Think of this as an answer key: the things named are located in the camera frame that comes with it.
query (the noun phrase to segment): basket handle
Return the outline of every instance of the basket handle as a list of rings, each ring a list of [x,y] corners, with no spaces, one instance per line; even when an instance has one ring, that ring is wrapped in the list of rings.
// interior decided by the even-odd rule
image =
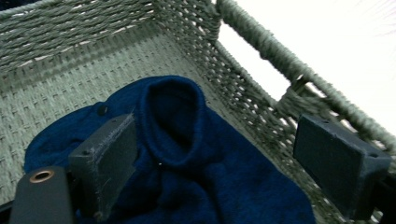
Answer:
[[[276,40],[270,31],[264,29],[235,1],[218,0],[216,7],[224,22],[233,27],[239,35],[260,53],[262,59],[268,60],[290,82],[297,80],[301,74],[312,76],[315,74],[310,67]]]

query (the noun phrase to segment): wicker basket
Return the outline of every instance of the wicker basket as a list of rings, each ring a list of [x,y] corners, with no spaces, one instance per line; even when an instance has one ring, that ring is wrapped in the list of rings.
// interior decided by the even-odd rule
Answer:
[[[279,101],[220,44],[221,20],[290,81]],[[130,82],[167,74],[195,80],[209,106],[304,190],[318,223],[344,221],[291,156],[301,113],[396,155],[393,136],[231,0],[43,0],[0,12],[0,203],[12,200],[24,150],[41,130]]]

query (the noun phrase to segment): gray wicker basket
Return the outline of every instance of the gray wicker basket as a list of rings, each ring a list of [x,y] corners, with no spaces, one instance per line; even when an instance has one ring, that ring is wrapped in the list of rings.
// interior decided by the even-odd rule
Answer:
[[[221,21],[290,81],[279,101],[220,44]],[[344,220],[291,156],[301,113],[340,122],[396,155],[392,135],[231,0],[43,0],[0,12],[0,203],[13,199],[24,150],[41,130],[130,82],[166,74],[195,80],[209,106],[304,190],[318,223]]]

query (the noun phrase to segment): navy blue sweater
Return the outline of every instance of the navy blue sweater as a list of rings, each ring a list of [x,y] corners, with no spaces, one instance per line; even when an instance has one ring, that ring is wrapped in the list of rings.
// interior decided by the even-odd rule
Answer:
[[[98,113],[104,106],[107,112]],[[57,120],[27,148],[25,171],[67,166],[68,154],[96,129],[131,112],[136,171],[107,222],[315,222],[304,193],[209,109],[199,87],[184,77],[141,79]]]

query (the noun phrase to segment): white wall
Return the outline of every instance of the white wall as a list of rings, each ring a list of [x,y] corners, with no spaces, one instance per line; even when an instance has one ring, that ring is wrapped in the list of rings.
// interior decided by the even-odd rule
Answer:
[[[396,1],[239,0],[238,5],[396,135]],[[288,82],[223,26],[220,42],[279,99]]]

